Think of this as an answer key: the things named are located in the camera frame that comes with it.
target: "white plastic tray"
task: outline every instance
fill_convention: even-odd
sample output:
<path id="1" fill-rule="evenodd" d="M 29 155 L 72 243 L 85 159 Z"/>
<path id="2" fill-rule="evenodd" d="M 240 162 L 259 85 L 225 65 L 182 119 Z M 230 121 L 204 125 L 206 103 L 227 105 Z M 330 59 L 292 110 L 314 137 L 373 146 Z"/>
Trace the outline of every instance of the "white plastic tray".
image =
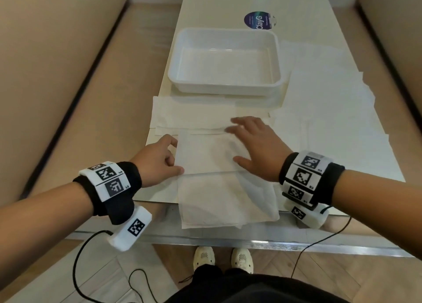
<path id="1" fill-rule="evenodd" d="M 254 29 L 183 29 L 168 77 L 182 92 L 268 95 L 282 83 L 277 36 Z"/>

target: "forearm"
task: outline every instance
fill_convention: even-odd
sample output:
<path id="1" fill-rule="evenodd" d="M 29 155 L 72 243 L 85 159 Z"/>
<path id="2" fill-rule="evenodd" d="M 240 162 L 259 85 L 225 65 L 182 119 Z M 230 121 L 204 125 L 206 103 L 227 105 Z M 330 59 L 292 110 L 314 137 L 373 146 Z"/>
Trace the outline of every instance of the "forearm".
<path id="1" fill-rule="evenodd" d="M 0 208 L 0 289 L 92 216 L 78 183 Z"/>
<path id="2" fill-rule="evenodd" d="M 333 206 L 422 259 L 422 190 L 369 174 L 345 171 Z"/>

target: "white table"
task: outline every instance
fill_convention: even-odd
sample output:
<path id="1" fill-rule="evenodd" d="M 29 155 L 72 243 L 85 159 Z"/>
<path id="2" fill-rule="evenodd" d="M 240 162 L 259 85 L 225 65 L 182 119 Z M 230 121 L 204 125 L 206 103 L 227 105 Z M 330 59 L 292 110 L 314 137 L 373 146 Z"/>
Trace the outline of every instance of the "white table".
<path id="1" fill-rule="evenodd" d="M 343 49 L 347 54 L 343 66 L 357 69 L 328 0 L 183 0 L 175 36 L 186 27 L 247 29 L 244 17 L 254 11 L 264 11 L 275 16 L 276 24 L 271 31 L 279 41 L 307 42 Z M 167 76 L 174 40 L 161 82 L 160 96 L 182 95 Z M 251 115 L 262 117 L 253 111 Z M 158 139 L 155 129 L 150 129 L 147 144 Z M 177 186 L 169 184 L 165 182 L 156 187 L 141 189 L 134 200 L 177 203 Z M 281 200 L 279 210 L 285 210 Z M 336 209 L 330 209 L 330 214 L 344 215 Z"/>

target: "shoe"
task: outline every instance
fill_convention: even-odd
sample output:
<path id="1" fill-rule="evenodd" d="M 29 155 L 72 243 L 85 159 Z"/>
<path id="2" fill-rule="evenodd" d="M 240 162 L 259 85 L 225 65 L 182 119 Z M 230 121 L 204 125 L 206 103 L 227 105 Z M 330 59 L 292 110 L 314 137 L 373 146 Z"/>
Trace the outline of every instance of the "shoe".
<path id="1" fill-rule="evenodd" d="M 254 272 L 254 262 L 248 249 L 233 249 L 231 257 L 232 268 L 242 269 L 249 274 Z"/>
<path id="2" fill-rule="evenodd" d="M 193 271 L 204 264 L 215 265 L 212 247 L 197 247 L 193 256 Z"/>

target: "blue sticker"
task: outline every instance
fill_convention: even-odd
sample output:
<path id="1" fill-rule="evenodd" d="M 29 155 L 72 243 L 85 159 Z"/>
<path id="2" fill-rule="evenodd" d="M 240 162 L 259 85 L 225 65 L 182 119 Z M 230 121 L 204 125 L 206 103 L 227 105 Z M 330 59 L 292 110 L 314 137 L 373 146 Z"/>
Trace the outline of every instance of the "blue sticker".
<path id="1" fill-rule="evenodd" d="M 244 21 L 251 29 L 269 30 L 276 25 L 276 18 L 270 13 L 262 11 L 247 14 Z"/>

